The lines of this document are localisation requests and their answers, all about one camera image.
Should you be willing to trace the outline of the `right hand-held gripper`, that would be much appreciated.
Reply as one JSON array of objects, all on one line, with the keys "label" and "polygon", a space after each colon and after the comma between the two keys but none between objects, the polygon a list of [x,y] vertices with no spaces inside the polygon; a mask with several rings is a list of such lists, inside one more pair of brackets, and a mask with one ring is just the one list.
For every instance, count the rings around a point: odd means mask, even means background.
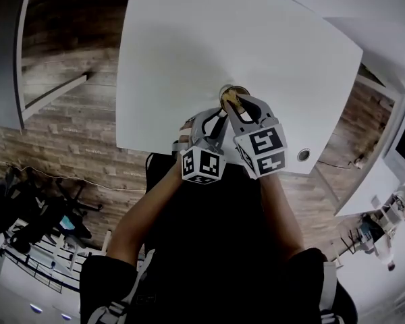
[{"label": "right hand-held gripper", "polygon": [[225,111],[234,130],[234,143],[248,175],[261,178],[286,167],[286,137],[268,104],[241,94],[240,104],[252,121],[244,121],[231,101]]}]

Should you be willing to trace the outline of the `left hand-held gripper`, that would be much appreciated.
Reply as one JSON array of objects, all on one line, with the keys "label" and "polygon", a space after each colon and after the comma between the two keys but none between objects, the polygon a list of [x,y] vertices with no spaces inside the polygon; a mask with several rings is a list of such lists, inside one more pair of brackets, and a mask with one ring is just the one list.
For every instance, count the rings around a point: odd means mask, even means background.
[{"label": "left hand-held gripper", "polygon": [[205,124],[218,116],[221,108],[210,108],[201,111],[193,118],[190,141],[196,144],[175,142],[172,151],[181,159],[182,179],[196,184],[211,184],[219,181],[225,170],[226,158],[221,148],[228,125],[228,116],[219,117],[210,138],[205,137]]}]

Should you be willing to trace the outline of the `yellow sponge piece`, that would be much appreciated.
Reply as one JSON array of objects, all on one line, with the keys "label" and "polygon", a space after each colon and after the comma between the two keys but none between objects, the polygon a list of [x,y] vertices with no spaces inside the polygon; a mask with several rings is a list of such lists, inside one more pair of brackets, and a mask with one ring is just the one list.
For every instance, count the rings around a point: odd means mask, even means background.
[{"label": "yellow sponge piece", "polygon": [[241,107],[240,100],[237,97],[237,91],[235,89],[228,89],[221,94],[220,102],[223,110],[226,110],[227,104],[231,103],[237,109]]}]

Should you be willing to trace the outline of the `clear glass cup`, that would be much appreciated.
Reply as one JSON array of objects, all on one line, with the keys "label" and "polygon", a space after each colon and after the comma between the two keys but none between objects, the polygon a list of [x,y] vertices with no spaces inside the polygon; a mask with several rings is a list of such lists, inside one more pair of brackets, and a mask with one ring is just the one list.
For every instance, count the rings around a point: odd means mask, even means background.
[{"label": "clear glass cup", "polygon": [[[225,85],[224,87],[222,87],[221,88],[221,90],[220,90],[220,93],[219,93],[219,101],[220,101],[220,97],[221,97],[221,94],[223,93],[223,92],[225,92],[226,90],[228,90],[228,89],[235,89],[236,91],[237,91],[237,97],[238,97],[238,95],[249,95],[250,93],[244,88],[244,87],[242,87],[242,86],[233,86],[233,85]],[[238,112],[239,112],[239,114],[242,114],[242,113],[244,113],[245,112],[245,109],[242,107],[242,105],[241,105],[241,107],[240,108],[238,108],[237,109],[238,110]]]}]

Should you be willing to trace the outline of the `person's right forearm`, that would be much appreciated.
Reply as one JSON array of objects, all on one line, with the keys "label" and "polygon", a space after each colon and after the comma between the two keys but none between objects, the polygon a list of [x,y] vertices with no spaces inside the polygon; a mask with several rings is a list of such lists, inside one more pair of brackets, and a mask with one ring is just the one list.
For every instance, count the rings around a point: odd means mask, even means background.
[{"label": "person's right forearm", "polygon": [[259,179],[261,204],[274,243],[287,261],[304,250],[302,231],[276,173]]}]

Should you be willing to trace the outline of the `person's left forearm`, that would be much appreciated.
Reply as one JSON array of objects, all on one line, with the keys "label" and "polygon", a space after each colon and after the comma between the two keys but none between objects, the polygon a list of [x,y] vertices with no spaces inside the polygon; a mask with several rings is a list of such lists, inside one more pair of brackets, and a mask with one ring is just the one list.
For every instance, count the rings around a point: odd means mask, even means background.
[{"label": "person's left forearm", "polygon": [[122,217],[112,233],[106,255],[136,266],[144,239],[182,182],[182,165],[177,160],[166,175]]}]

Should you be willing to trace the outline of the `person's left hand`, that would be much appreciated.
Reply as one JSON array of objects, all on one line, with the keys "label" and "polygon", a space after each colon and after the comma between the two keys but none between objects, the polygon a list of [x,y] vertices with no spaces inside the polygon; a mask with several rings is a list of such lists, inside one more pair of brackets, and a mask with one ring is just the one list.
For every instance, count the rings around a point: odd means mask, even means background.
[{"label": "person's left hand", "polygon": [[189,146],[191,138],[192,138],[192,127],[194,124],[194,120],[188,120],[185,124],[180,128],[180,135],[178,142],[184,144],[186,147]]}]

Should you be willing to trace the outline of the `white square table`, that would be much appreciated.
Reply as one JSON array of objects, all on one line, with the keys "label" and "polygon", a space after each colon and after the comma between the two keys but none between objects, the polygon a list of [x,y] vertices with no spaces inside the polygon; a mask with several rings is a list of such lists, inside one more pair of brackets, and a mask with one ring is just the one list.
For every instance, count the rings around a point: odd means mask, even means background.
[{"label": "white square table", "polygon": [[[362,49],[292,0],[129,0],[119,48],[116,143],[168,154],[180,126],[225,85],[266,102],[286,171],[308,174],[336,127]],[[310,157],[299,162],[302,149]]]}]

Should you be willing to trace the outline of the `person's black clothing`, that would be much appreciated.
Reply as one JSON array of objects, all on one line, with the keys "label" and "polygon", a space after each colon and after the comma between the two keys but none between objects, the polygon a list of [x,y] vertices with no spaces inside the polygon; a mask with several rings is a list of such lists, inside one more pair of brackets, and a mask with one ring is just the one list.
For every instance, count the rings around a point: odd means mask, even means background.
[{"label": "person's black clothing", "polygon": [[[177,156],[151,154],[146,193]],[[80,274],[80,322],[121,306],[120,324],[358,324],[341,284],[322,309],[327,257],[306,248],[282,259],[261,204],[259,179],[227,165],[218,182],[183,180],[144,239],[136,266],[90,256]]]}]

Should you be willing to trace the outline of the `long white desk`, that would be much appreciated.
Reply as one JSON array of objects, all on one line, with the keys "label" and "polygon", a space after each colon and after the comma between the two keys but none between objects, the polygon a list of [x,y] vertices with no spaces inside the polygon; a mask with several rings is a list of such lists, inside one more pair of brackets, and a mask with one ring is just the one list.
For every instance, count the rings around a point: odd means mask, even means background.
[{"label": "long white desk", "polygon": [[363,50],[362,63],[380,83],[366,78],[358,81],[394,101],[374,152],[359,178],[337,203],[335,214],[347,216],[373,210],[375,199],[384,202],[401,183],[384,157],[405,114],[405,21],[383,17],[328,17],[326,20]]}]

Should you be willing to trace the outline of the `black office chair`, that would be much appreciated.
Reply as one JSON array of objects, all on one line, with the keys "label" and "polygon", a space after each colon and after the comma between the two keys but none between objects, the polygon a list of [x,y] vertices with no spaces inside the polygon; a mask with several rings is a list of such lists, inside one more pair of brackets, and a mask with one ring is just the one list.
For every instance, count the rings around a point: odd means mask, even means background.
[{"label": "black office chair", "polygon": [[20,175],[19,169],[11,167],[0,177],[0,250],[7,244],[26,254],[42,238],[51,240],[54,235],[84,248],[84,241],[92,238],[84,218],[88,212],[103,208],[80,201],[86,184],[80,180],[72,196],[62,186],[62,178],[48,178],[37,184],[31,167],[24,181]]}]

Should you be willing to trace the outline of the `grey wood-top table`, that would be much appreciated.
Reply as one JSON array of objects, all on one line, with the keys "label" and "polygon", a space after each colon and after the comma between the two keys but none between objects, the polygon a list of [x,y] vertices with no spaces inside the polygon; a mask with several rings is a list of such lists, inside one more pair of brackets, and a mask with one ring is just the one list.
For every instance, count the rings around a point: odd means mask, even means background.
[{"label": "grey wood-top table", "polygon": [[0,0],[0,127],[24,122],[62,94],[87,81],[82,74],[27,103],[22,92],[22,37],[29,0]]}]

